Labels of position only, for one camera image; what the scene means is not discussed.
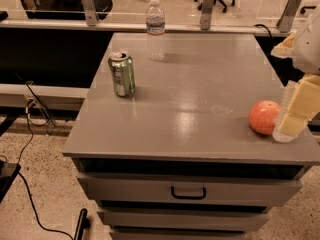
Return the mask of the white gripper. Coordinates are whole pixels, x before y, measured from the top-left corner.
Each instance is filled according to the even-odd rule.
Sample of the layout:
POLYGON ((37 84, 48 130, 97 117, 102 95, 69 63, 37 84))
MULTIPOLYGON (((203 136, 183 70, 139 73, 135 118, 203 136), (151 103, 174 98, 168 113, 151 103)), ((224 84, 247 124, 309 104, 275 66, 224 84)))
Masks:
MULTIPOLYGON (((271 55, 281 59, 293 56, 295 68, 307 74, 320 74, 320 5, 296 34, 291 33, 271 50, 271 55)), ((319 112, 320 76, 305 75, 298 82, 289 81, 283 91, 273 138, 280 143, 291 142, 319 112)))

